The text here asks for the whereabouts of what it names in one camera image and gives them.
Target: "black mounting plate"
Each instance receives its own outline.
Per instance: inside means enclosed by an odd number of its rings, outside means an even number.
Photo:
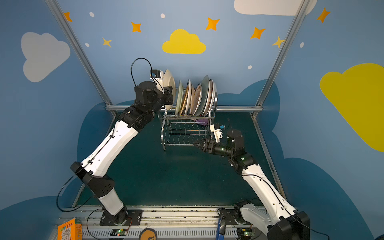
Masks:
[[[227,220],[227,225],[239,225],[235,221],[235,210],[234,209],[220,209],[219,213],[222,217],[224,217]],[[246,222],[242,225],[251,225],[250,222]]]
[[[106,211],[103,212],[103,215],[100,220],[100,226],[116,226],[113,223],[112,219],[108,218],[109,214],[105,214]],[[132,218],[132,224],[131,226],[137,226],[140,225],[141,217],[142,217],[143,210],[141,209],[135,209],[135,210],[127,210],[127,216],[130,216]],[[127,221],[122,224],[122,226],[129,226],[130,219],[127,218]]]

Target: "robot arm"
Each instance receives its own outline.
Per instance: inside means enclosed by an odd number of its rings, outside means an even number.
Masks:
[[[215,136],[221,136],[219,130]],[[227,157],[235,172],[252,187],[260,198],[268,214],[257,209],[252,203],[242,201],[235,204],[235,220],[238,224],[250,222],[269,240],[309,240],[309,217],[298,213],[274,188],[263,173],[260,165],[245,151],[243,135],[239,130],[227,132],[227,144],[219,139],[203,139],[194,143],[203,152]]]
[[[162,72],[153,70],[157,79]],[[156,83],[144,81],[135,86],[136,99],[117,118],[117,122],[102,143],[81,163],[74,162],[71,170],[86,184],[103,204],[104,215],[115,225],[123,225],[127,220],[126,207],[114,189],[115,182],[106,174],[113,160],[143,127],[152,121],[155,112],[164,104],[173,104],[172,87],[157,88]]]

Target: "ceramic plate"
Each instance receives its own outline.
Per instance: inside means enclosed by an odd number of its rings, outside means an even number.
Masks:
[[[208,95],[207,95],[207,102],[205,104],[203,115],[206,115],[209,112],[209,105],[211,104],[211,96],[212,96],[212,89],[214,87],[214,83],[212,80],[209,80],[209,86],[208,86]]]
[[[194,106],[194,102],[195,102],[195,89],[193,88],[193,85],[191,83],[191,102],[190,102],[190,107],[189,107],[189,114],[188,115],[192,115],[193,112],[192,112],[192,108]]]
[[[215,98],[217,98],[217,96],[216,96],[216,92],[217,92],[217,90],[216,90],[216,83],[213,83],[213,85],[214,85],[214,87],[212,88],[211,104],[209,104],[209,108],[208,108],[208,111],[207,111],[206,114],[209,113],[209,111],[211,110],[212,106],[213,106],[214,103],[215,103]]]
[[[172,73],[167,69],[164,73],[163,77],[163,86],[164,87],[172,87],[172,96],[173,96],[173,102],[175,102],[176,99],[176,84],[175,79],[172,76]],[[167,110],[170,110],[172,105],[166,105]]]
[[[201,84],[199,83],[195,90],[195,97],[193,99],[193,107],[191,107],[191,115],[196,114],[196,110],[200,105],[201,101]]]
[[[178,114],[181,108],[181,101],[183,100],[183,90],[184,86],[181,80],[179,80],[179,92],[177,94],[177,102],[176,102],[176,112],[175,114]]]
[[[189,92],[189,84],[187,84],[187,87],[185,88],[185,93],[184,93],[183,102],[181,104],[179,115],[182,115],[184,113],[185,107],[187,106],[188,92]]]
[[[209,89],[209,77],[208,75],[206,75],[203,81],[201,82],[201,101],[195,113],[196,115],[202,115],[204,113],[205,105],[207,104],[208,89]]]
[[[189,107],[190,107],[190,105],[191,105],[192,83],[191,83],[190,80],[188,80],[187,88],[188,88],[188,96],[187,96],[187,105],[185,106],[185,112],[184,112],[184,115],[187,115],[188,110],[189,110]]]

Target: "white cloud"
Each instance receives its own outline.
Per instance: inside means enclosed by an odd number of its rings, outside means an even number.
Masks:
[[[24,75],[31,82],[39,82],[60,66],[71,54],[70,47],[49,33],[25,33],[22,51],[26,58]]]
[[[317,0],[311,0],[306,10],[310,13]],[[295,16],[301,0],[235,0],[235,10],[248,15],[284,15]]]

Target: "yellow cloud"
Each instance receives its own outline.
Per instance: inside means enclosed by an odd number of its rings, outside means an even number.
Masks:
[[[185,54],[200,54],[207,47],[201,43],[196,34],[188,33],[184,29],[175,30],[163,44],[163,51],[166,53],[185,53]]]
[[[384,152],[384,67],[364,63],[330,72],[320,88],[363,141]]]

